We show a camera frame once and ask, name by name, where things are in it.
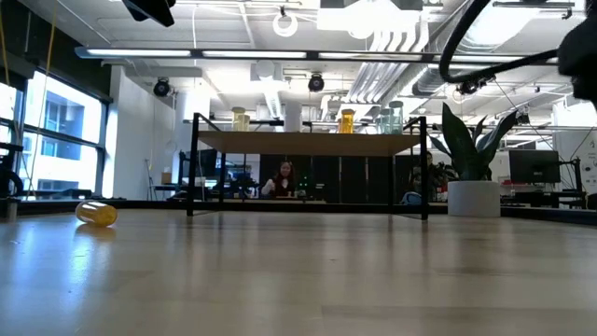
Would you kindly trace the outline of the silver ventilation duct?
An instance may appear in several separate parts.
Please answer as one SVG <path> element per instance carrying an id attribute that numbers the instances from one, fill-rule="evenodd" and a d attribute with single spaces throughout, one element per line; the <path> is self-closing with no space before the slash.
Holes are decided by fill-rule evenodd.
<path id="1" fill-rule="evenodd" d="M 493 2 L 516 0 L 491 0 L 471 24 L 460 44 L 457 53 L 489 53 L 497 50 L 509 39 L 517 35 L 522 28 L 531 21 L 538 9 L 496 7 Z M 444 31 L 429 47 L 430 52 L 440 53 L 445 47 L 456 22 L 449 24 L 448 31 Z M 415 95 L 429 96 L 437 92 L 444 84 L 436 68 L 428 67 L 412 85 Z"/>

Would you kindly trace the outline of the black aluminium table frame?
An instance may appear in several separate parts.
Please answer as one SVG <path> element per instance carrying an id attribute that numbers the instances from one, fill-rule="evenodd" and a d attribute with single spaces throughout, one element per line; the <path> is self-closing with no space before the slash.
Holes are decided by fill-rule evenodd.
<path id="1" fill-rule="evenodd" d="M 16 213 L 21 216 L 48 215 L 72 212 L 79 204 L 74 201 L 19 201 Z M 150 210 L 186 210 L 185 202 L 156 202 L 156 201 L 127 201 L 107 200 L 107 204 L 117 209 L 150 209 Z M 329 214 L 393 214 L 420 215 L 419 205 L 388 206 L 384 204 L 355 204 L 355 203 L 303 203 L 303 202 L 240 202 L 230 200 L 224 203 L 194 203 L 191 210 L 195 211 L 240 211 L 240 212 L 285 212 L 285 213 L 329 213 Z M 570 210 L 532 207 L 511 207 L 501 209 L 503 217 L 524 218 L 540 221 L 553 221 L 568 224 L 578 224 L 597 228 L 597 211 Z"/>

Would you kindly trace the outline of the large glass window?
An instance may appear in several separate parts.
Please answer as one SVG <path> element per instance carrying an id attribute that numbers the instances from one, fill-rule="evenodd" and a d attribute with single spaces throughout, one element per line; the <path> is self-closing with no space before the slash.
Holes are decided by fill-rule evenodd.
<path id="1" fill-rule="evenodd" d="M 104 162 L 101 101 L 35 72 L 0 75 L 0 142 L 21 147 L 9 163 L 25 201 L 81 199 L 100 190 Z"/>

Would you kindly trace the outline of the person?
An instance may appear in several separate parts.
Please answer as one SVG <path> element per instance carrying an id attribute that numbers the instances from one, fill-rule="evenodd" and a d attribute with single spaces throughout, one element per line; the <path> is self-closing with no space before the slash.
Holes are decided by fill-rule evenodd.
<path id="1" fill-rule="evenodd" d="M 261 189 L 261 195 L 270 198 L 290 198 L 296 193 L 294 166 L 290 161 L 280 164 L 277 174 Z"/>
<path id="2" fill-rule="evenodd" d="M 451 175 L 451 167 L 443 161 L 435 164 L 431 152 L 427 152 L 425 158 L 426 183 L 423 183 L 421 165 L 417 165 L 413 168 L 410 174 L 410 183 L 414 192 L 421 194 L 426 190 L 427 200 L 429 202 L 435 202 L 447 187 Z"/>

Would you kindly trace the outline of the snake plant in white pot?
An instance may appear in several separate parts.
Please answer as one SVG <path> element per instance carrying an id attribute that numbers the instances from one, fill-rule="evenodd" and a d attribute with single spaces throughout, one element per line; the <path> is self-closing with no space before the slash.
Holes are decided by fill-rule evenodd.
<path id="1" fill-rule="evenodd" d="M 453 217 L 500 217 L 499 186 L 490 177 L 492 162 L 501 139 L 516 123 L 511 112 L 484 134 L 483 123 L 469 130 L 464 122 L 442 106 L 442 120 L 438 126 L 443 139 L 431 139 L 433 146 L 451 158 L 451 166 L 458 179 L 447 184 L 448 214 Z"/>

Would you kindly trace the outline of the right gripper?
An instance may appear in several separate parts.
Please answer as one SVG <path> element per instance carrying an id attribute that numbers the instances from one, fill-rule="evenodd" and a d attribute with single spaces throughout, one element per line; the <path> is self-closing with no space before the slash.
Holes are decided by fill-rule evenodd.
<path id="1" fill-rule="evenodd" d="M 597 110 L 597 16 L 588 16 L 562 40 L 559 74 L 571 79 L 573 95 Z"/>

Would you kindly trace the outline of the wood shelf black metal frame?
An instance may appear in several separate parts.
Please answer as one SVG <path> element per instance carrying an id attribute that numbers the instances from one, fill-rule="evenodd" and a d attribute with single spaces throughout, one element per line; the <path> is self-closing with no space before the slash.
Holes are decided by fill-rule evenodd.
<path id="1" fill-rule="evenodd" d="M 426 137 L 427 124 L 425 117 L 418 117 L 407 122 L 404 130 L 418 128 L 418 134 L 357 134 L 357 133 L 263 133 L 263 132 L 223 132 L 208 118 L 199 112 L 193 114 L 191 121 L 191 156 L 189 168 L 189 185 L 187 186 L 187 209 L 193 215 L 191 205 L 194 204 L 195 173 L 198 162 L 198 144 L 203 142 L 221 153 L 221 166 L 226 166 L 226 157 L 232 154 L 290 154 L 303 156 L 336 156 L 336 157 L 389 157 L 420 146 L 422 171 L 426 174 Z M 429 216 L 427 193 L 422 192 L 423 202 L 419 205 L 421 220 Z M 217 203 L 224 203 L 224 192 L 219 192 Z"/>

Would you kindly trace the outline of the green pill vial white cap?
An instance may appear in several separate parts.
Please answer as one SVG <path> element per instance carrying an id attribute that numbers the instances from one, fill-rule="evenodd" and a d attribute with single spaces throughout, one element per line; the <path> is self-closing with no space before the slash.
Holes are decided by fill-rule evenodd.
<path id="1" fill-rule="evenodd" d="M 393 112 L 389 108 L 380 111 L 377 118 L 377 129 L 380 134 L 390 134 L 392 132 Z"/>
<path id="2" fill-rule="evenodd" d="M 391 134 L 403 133 L 403 102 L 392 101 L 389 104 L 391 109 Z"/>

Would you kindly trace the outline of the black linear ceiling light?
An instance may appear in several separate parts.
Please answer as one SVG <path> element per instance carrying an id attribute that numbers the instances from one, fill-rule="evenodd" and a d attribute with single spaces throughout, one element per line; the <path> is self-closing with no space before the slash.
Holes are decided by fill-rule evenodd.
<path id="1" fill-rule="evenodd" d="M 100 49 L 76 47 L 81 59 L 271 60 L 299 62 L 439 63 L 439 53 L 264 49 Z"/>

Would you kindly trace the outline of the black computer monitor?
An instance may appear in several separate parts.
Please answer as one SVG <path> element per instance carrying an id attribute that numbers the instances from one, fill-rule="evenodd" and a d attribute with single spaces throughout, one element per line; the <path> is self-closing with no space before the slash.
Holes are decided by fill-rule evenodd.
<path id="1" fill-rule="evenodd" d="M 190 151 L 184 152 L 182 158 L 183 174 L 182 177 L 189 176 Z M 196 177 L 213 177 L 217 175 L 216 163 L 218 152 L 215 149 L 204 149 L 198 151 L 198 162 L 196 163 Z"/>
<path id="2" fill-rule="evenodd" d="M 510 180 L 516 184 L 561 182 L 560 157 L 554 150 L 509 150 Z"/>

